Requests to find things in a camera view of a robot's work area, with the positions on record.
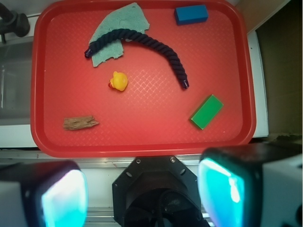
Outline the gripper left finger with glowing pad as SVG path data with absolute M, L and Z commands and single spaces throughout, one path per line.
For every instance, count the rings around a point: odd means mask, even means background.
M 73 161 L 0 168 L 2 227 L 82 227 L 87 211 L 86 176 Z

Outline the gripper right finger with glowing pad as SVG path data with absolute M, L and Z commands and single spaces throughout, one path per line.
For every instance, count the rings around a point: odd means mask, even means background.
M 261 142 L 206 149 L 197 185 L 217 227 L 300 227 L 303 147 Z

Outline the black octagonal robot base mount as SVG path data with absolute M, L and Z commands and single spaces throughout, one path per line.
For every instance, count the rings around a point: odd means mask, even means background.
M 122 227 L 207 227 L 197 176 L 175 156 L 136 157 L 112 183 Z

